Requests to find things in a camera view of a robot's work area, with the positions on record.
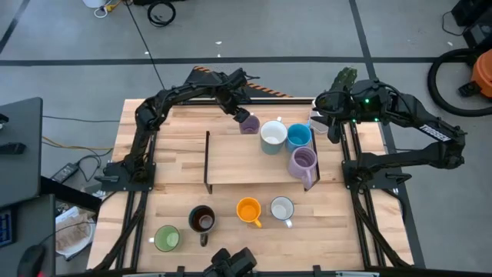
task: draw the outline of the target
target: green mug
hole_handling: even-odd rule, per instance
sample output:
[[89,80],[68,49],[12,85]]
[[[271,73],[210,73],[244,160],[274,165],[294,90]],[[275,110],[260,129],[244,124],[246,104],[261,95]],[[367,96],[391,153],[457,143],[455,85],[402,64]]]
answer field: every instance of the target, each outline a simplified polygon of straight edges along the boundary
[[150,238],[149,242],[153,242],[155,248],[162,252],[169,252],[176,248],[179,243],[179,231],[171,225],[164,225],[155,233],[154,238]]

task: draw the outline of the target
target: cable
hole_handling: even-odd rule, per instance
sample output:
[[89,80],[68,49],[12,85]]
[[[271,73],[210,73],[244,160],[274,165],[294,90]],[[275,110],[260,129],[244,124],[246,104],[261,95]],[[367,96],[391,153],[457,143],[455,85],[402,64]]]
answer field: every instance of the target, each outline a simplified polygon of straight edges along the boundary
[[391,191],[390,189],[383,189],[383,192],[386,192],[388,195],[391,195],[391,196],[395,197],[396,199],[398,199],[398,201],[400,202],[400,207],[401,207],[401,218],[403,219],[403,222],[405,223],[405,219],[407,218],[407,207],[405,206],[405,202],[403,201],[403,199],[398,194]]
[[[60,147],[60,146],[57,146],[57,145],[53,145],[53,144],[47,143],[47,142],[41,142],[41,143],[44,144],[44,145],[48,145],[48,146],[54,147],[54,148],[69,149],[69,148],[65,148],[65,147]],[[94,150],[92,150],[92,149],[70,149],[70,150],[89,150],[90,152],[94,153],[95,155],[98,154],[98,153],[94,152]]]
[[415,119],[414,114],[412,113],[412,111],[410,109],[410,106],[408,105],[407,101],[405,100],[405,98],[403,97],[403,95],[401,94],[401,92],[399,90],[397,90],[397,88],[395,88],[392,85],[389,85],[389,84],[385,84],[384,83],[383,86],[386,87],[386,88],[391,89],[394,93],[396,93],[398,95],[398,98],[400,98],[401,101],[403,101],[403,103],[405,104],[405,107],[407,107],[407,110],[408,110],[408,113],[410,114],[410,117],[412,118],[412,120],[414,120]]
[[[104,153],[104,154],[100,154],[100,155],[94,152],[94,155],[86,155],[86,156],[84,156],[84,157],[80,158],[80,159],[78,160],[78,162],[76,162],[76,165],[79,167],[80,172],[81,172],[81,173],[82,173],[82,175],[84,176],[84,179],[85,179],[85,181],[86,181],[86,182],[91,181],[91,179],[94,177],[94,175],[95,175],[95,173],[98,171],[98,169],[100,169],[100,168],[101,168],[101,165],[102,165],[101,157],[106,156],[106,155],[107,155],[107,154],[109,154],[112,150],[113,150],[113,149],[110,149],[110,150],[108,150],[106,153]],[[94,159],[94,160],[98,163],[98,164],[97,164],[97,166],[95,167],[95,169],[94,169],[94,171],[93,171],[92,175],[91,175],[89,178],[87,178],[87,175],[85,174],[84,170],[82,169],[82,167],[81,167],[81,165],[80,165],[80,164],[81,164],[81,162],[82,162],[83,160],[85,160],[85,159]]]
[[465,33],[465,32],[466,32],[469,28],[470,28],[470,26],[466,27],[466,28],[465,28],[465,29],[464,29],[461,33],[453,33],[453,32],[451,32],[451,31],[446,30],[446,28],[444,27],[444,16],[445,16],[445,15],[447,15],[447,14],[450,14],[450,13],[451,13],[451,11],[449,11],[449,12],[445,12],[445,13],[443,14],[441,28],[443,29],[443,31],[445,31],[446,33],[448,33],[448,34],[450,34],[450,35],[462,36],[462,35],[463,35],[463,34],[464,34],[464,33]]
[[51,115],[43,115],[43,117],[51,118],[51,119],[72,120],[77,122],[91,122],[91,123],[120,122],[119,120],[87,120],[87,119],[79,119],[79,118],[63,118],[63,117],[51,116]]
[[59,148],[66,148],[66,149],[87,149],[87,150],[112,150],[111,147],[85,147],[85,146],[66,146],[66,145],[62,145],[60,143],[57,143],[57,142],[54,142],[53,140],[45,137],[45,136],[42,136],[42,138],[44,140],[47,140],[49,143],[51,143],[52,145],[56,145],[58,146]]
[[427,73],[427,89],[429,90],[430,97],[436,103],[436,105],[441,107],[446,112],[449,112],[453,115],[459,115],[464,117],[479,117],[485,115],[492,115],[492,107],[470,110],[470,109],[457,108],[451,105],[446,100],[444,100],[444,98],[440,95],[436,83],[437,71],[439,70],[440,66],[443,63],[452,61],[456,57],[480,56],[482,53],[483,51],[480,50],[462,48],[462,49],[451,50],[436,58],[434,63],[432,63],[429,72]]
[[101,205],[104,204],[104,202],[106,202],[106,200],[110,199],[115,194],[116,194],[116,192],[112,192],[112,193],[108,194],[108,196],[106,196],[104,199],[102,199]]
[[[108,15],[108,10],[106,9],[106,5],[111,3],[113,0],[107,0],[106,3],[104,5],[102,5],[101,7],[97,8],[94,10],[94,16],[97,17],[97,18],[105,18],[107,15]],[[98,15],[98,12],[99,11],[103,11],[104,14],[102,15]]]
[[393,150],[396,150],[396,151],[419,151],[421,149],[398,149],[398,148],[395,148],[395,147],[390,147],[388,145],[384,145],[386,147],[388,147],[389,149],[393,149]]
[[152,54],[151,54],[150,49],[147,46],[147,42],[145,41],[143,34],[140,32],[140,28],[138,27],[137,21],[135,20],[135,17],[133,16],[133,13],[131,12],[130,5],[126,5],[126,8],[128,9],[128,12],[130,13],[131,19],[133,20],[133,23],[135,24],[135,27],[137,28],[138,34],[140,35],[142,42],[144,42],[145,49],[147,49],[148,57],[151,59],[152,65],[154,66],[155,74],[157,74],[157,77],[159,78],[159,82],[162,85],[162,89],[166,89],[164,87],[164,83],[162,82],[161,76],[159,75],[159,71],[157,70],[157,67],[155,66],[154,58],[152,58]]
[[53,233],[51,233],[50,235],[48,235],[47,237],[45,237],[44,239],[42,239],[41,242],[38,243],[38,245],[43,244],[43,242],[45,242],[46,239],[51,238],[53,235],[56,235],[56,233],[57,232],[60,232],[61,230],[65,230],[67,228],[74,227],[74,226],[81,225],[81,224],[96,224],[96,222],[79,222],[79,223],[75,223],[75,224],[72,224],[72,225],[65,226],[65,227],[63,227],[63,228],[61,228],[59,230],[54,231]]
[[[165,6],[167,6],[168,8],[171,9],[172,11],[172,15],[171,15],[171,18],[167,21],[162,21],[161,20],[161,16],[157,16],[157,15],[153,15],[152,14],[152,10],[157,6],[157,5],[160,5],[160,4],[163,4]],[[156,2],[153,2],[152,4],[150,4],[148,6],[147,9],[147,19],[149,20],[149,22],[155,26],[155,27],[158,27],[158,28],[162,28],[162,27],[165,27],[167,25],[169,25],[171,22],[173,22],[176,18],[176,9],[175,7],[168,1],[156,1]]]

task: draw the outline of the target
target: purple mug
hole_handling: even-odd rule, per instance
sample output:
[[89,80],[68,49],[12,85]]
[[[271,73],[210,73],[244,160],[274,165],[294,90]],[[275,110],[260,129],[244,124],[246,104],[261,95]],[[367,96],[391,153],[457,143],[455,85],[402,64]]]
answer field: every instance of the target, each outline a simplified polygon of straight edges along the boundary
[[243,135],[248,134],[258,134],[258,130],[260,129],[260,119],[251,113],[246,120],[242,123],[239,123],[239,131]]
[[289,161],[288,171],[292,177],[302,180],[305,189],[310,189],[313,185],[311,171],[316,166],[316,153],[308,147],[299,147],[292,152]]

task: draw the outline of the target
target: blue mug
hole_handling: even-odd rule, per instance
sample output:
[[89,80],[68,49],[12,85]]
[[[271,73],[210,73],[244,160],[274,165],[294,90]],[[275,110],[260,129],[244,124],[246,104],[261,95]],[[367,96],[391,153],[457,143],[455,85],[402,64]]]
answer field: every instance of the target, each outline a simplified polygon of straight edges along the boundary
[[287,130],[287,143],[285,147],[292,153],[295,149],[308,145],[311,140],[311,130],[308,125],[293,124]]

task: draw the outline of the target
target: concrete floor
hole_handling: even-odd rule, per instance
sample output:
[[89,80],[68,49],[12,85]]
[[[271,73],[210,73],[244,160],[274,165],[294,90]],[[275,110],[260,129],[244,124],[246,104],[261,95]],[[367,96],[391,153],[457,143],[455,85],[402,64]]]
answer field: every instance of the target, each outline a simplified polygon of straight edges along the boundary
[[[360,12],[370,55],[379,57],[434,57],[466,47],[461,37],[440,29],[440,17],[457,0],[187,0],[176,2],[178,15],[166,28],[155,28],[142,7],[132,6],[154,58],[189,58],[179,65],[160,64],[165,86],[180,85],[194,65],[192,58],[304,57],[294,62],[235,62],[206,65],[230,72],[243,67],[259,75],[258,84],[294,96],[316,96],[331,84],[344,66],[359,69],[367,78],[363,51],[352,16]],[[151,65],[131,65],[146,59],[146,49],[128,10],[118,6],[107,18],[98,19],[82,1],[8,0],[0,8],[0,34],[15,14],[21,16],[2,50],[0,44],[0,105],[40,96],[44,114],[86,119],[118,119],[125,98],[144,98],[161,87]],[[448,28],[459,30],[452,18]],[[305,62],[305,57],[331,58],[335,62]],[[87,60],[119,59],[128,65],[78,65]],[[35,66],[1,66],[7,60],[34,62]],[[53,60],[71,65],[50,65]],[[488,117],[460,118],[440,110],[425,85],[429,64],[375,63],[377,76],[404,93],[417,96],[429,112],[469,133],[464,151],[466,164],[452,171],[428,166],[404,169],[414,177],[407,182],[411,208],[424,261],[430,269],[492,272],[492,205],[489,201],[488,157],[492,135]],[[456,89],[469,78],[461,64],[447,64],[438,75],[438,86],[451,103],[460,107],[488,106],[483,99],[462,100]],[[392,125],[398,148],[418,148],[430,143],[416,130]],[[111,146],[117,125],[89,124],[45,119],[43,135],[67,145]],[[77,161],[82,151],[53,149],[43,145],[42,173],[51,176],[67,162]],[[87,161],[86,170],[95,165]],[[87,184],[80,175],[69,185]],[[71,262],[57,260],[57,272],[85,269],[88,251]]]

